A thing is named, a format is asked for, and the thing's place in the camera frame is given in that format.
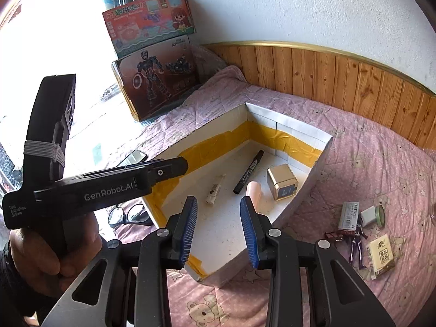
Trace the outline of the person left hand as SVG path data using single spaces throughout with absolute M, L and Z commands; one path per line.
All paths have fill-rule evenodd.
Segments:
M 60 297 L 101 248 L 98 221 L 93 213 L 83 218 L 81 246 L 61 260 L 37 232 L 10 232 L 10 249 L 18 273 L 37 293 L 51 298 Z

